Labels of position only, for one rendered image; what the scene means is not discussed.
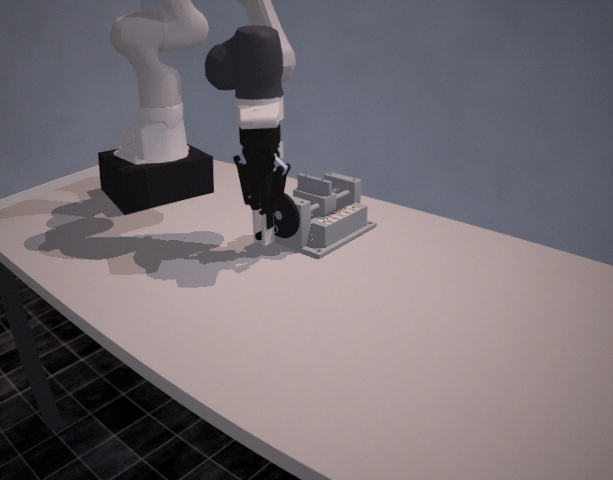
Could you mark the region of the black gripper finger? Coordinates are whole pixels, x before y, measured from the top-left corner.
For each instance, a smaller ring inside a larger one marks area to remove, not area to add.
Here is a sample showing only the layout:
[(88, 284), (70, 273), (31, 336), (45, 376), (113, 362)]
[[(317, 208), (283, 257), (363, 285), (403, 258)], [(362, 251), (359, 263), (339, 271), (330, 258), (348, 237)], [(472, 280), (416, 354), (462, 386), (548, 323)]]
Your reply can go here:
[(274, 172), (264, 174), (263, 158), (256, 158), (257, 174), (260, 179), (262, 210), (259, 211), (259, 214), (261, 215), (262, 245), (264, 246), (275, 242), (274, 212), (282, 208), (286, 177), (291, 168), (290, 164), (284, 164), (276, 153), (274, 164)]
[(259, 214), (261, 210), (261, 197), (258, 174), (254, 172), (254, 158), (250, 154), (246, 156), (245, 160), (241, 153), (234, 156), (233, 160), (237, 166), (244, 203), (250, 205), (253, 210), (253, 235), (254, 242), (257, 243), (259, 241), (255, 238), (255, 234), (261, 231), (261, 215)]

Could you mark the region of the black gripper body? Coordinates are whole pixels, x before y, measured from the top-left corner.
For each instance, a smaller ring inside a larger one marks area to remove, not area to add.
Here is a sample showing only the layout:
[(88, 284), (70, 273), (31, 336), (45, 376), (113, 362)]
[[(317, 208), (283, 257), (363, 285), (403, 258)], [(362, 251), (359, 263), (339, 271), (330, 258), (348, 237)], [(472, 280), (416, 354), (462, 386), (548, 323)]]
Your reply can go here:
[[(243, 146), (242, 154), (246, 160), (247, 155), (253, 155), (254, 172), (257, 172), (256, 158), (262, 157), (264, 174), (273, 171), (275, 153), (280, 159), (278, 145), (280, 138), (280, 125), (277, 128), (241, 129), (239, 127), (240, 144)], [(251, 147), (245, 148), (245, 147)], [(263, 148), (263, 149), (262, 149)]]

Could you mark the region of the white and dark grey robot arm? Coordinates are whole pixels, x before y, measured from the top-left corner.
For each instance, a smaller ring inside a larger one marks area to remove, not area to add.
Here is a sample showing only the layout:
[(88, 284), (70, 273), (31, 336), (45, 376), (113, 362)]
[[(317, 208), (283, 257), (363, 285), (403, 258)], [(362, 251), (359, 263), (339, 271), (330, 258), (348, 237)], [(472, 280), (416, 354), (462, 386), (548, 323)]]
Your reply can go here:
[[(140, 102), (136, 120), (122, 134), (122, 146), (114, 155), (136, 165), (187, 157), (181, 77), (160, 62), (158, 53), (201, 46), (209, 31), (206, 18), (190, 0), (156, 1), (164, 5), (160, 12), (118, 17), (110, 31), (114, 49), (135, 70)], [(277, 128), (284, 119), (282, 84), (293, 73), (295, 55), (271, 0), (236, 1), (252, 26), (239, 27), (234, 37), (208, 52), (205, 76), (218, 90), (236, 90), (235, 121), (241, 129)]]

